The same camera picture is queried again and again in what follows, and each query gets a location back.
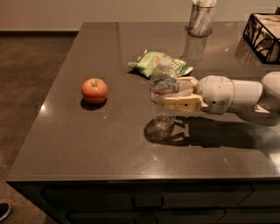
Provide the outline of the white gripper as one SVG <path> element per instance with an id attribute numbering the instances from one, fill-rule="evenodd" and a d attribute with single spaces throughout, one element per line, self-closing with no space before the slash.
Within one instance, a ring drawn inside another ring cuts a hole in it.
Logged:
<path id="1" fill-rule="evenodd" d="M 200 109 L 208 114 L 226 113 L 234 99 L 234 84 L 225 76 L 207 76 L 197 80 L 192 76 L 178 79 L 179 90 L 195 88 L 196 94 L 165 97 L 163 105 L 167 109 L 182 112 L 197 112 Z"/>

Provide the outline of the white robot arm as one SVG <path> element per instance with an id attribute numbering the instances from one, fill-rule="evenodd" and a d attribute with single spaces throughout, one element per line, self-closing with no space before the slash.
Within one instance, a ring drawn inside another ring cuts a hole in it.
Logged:
<path id="1" fill-rule="evenodd" d="M 267 73 L 260 81 L 214 75 L 201 80 L 180 78 L 179 91 L 165 96 L 161 105 L 184 112 L 234 113 L 248 123 L 276 126 L 280 124 L 279 72 Z"/>

